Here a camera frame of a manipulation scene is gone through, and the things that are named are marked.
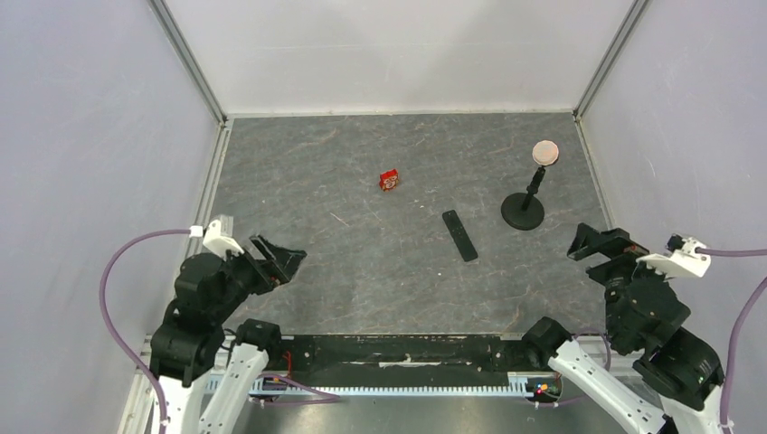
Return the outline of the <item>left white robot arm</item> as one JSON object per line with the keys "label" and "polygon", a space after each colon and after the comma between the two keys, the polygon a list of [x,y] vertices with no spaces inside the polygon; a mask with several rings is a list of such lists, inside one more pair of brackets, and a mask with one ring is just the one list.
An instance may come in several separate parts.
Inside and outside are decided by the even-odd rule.
{"label": "left white robot arm", "polygon": [[288,284],[307,253],[255,235],[241,246],[208,230],[205,251],[184,260],[175,298],[150,340],[149,370],[156,394],[155,433],[230,433],[256,378],[278,366],[284,346],[280,328],[246,320],[235,332],[231,357],[209,401],[205,388],[224,340],[224,325],[250,296]]}

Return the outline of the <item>black remote control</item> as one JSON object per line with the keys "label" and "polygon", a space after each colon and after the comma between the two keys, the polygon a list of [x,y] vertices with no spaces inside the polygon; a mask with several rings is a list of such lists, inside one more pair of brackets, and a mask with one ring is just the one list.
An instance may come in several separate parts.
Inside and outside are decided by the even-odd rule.
{"label": "black remote control", "polygon": [[465,262],[471,262],[478,258],[478,252],[472,243],[460,217],[455,210],[449,210],[442,214],[450,237],[456,245],[459,255]]}

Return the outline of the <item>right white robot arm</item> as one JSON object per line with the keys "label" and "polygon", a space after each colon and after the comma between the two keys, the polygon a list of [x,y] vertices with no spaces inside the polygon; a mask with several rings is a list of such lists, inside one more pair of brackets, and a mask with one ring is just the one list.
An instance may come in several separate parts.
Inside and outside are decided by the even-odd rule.
{"label": "right white robot arm", "polygon": [[664,254],[651,253],[623,229],[598,231],[581,223],[567,256],[601,254],[587,269],[604,288],[606,340],[619,355],[639,354],[632,364],[660,398],[655,406],[594,362],[573,334],[551,317],[522,337],[522,355],[535,368],[553,369],[576,385],[627,433],[728,433],[721,420],[724,369],[716,350],[683,327],[690,308],[670,286],[674,278],[701,278],[711,266],[706,245],[672,235]]}

